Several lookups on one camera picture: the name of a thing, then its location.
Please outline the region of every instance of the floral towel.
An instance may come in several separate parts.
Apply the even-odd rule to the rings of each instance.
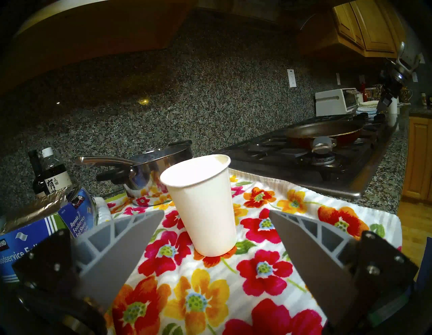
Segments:
[[[354,238],[373,230],[402,243],[397,216],[278,179],[230,170],[238,242],[220,257],[194,246],[174,203],[108,201],[113,218],[162,209],[165,218],[105,315],[110,334],[317,335],[326,317],[269,219],[270,210],[320,219]]]

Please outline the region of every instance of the paper cup rim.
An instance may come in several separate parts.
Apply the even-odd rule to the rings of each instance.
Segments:
[[[169,181],[167,181],[167,175],[169,173],[172,173],[173,170],[178,169],[180,166],[182,165],[189,165],[191,164],[192,161],[204,161],[205,159],[208,159],[209,157],[214,157],[214,156],[219,156],[219,157],[224,157],[226,158],[226,162],[220,165],[220,168],[216,170],[216,172],[213,172],[207,176],[205,176],[204,178],[197,178],[196,180],[194,180],[193,182],[189,182],[189,183],[184,183],[184,182],[179,182],[176,184],[170,183]],[[220,174],[222,171],[224,171],[226,168],[228,168],[228,166],[231,163],[231,158],[227,155],[222,155],[222,154],[215,154],[215,155],[206,155],[206,156],[201,156],[201,157],[195,157],[195,158],[191,158],[190,160],[184,160],[183,162],[177,163],[173,166],[170,166],[169,168],[167,168],[164,172],[162,172],[161,176],[160,176],[160,180],[161,182],[168,186],[168,187],[176,187],[176,188],[183,188],[183,187],[188,187],[188,186],[192,186],[192,185],[196,185],[199,184],[201,182],[204,182],[210,178],[213,178],[214,176]]]

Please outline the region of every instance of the gas stovetop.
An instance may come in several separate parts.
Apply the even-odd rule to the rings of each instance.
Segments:
[[[290,127],[352,116],[315,117]],[[320,193],[360,198],[375,174],[396,125],[367,120],[359,138],[332,153],[312,153],[293,146],[283,129],[218,150],[231,158],[232,169],[292,182]]]

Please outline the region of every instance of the stack of towels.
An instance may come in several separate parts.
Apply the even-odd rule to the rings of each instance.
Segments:
[[[357,107],[357,114],[368,113],[369,118],[373,118],[377,113],[378,100],[360,102]]]

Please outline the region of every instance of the dark bottle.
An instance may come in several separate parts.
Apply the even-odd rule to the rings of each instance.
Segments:
[[[48,189],[45,180],[42,177],[42,165],[39,161],[38,152],[36,150],[29,151],[30,163],[32,164],[35,179],[33,180],[33,192],[37,198],[43,198],[48,195]]]
[[[67,169],[61,158],[56,158],[51,148],[42,150],[42,176],[48,187],[48,192],[53,193],[59,189],[72,185]]]

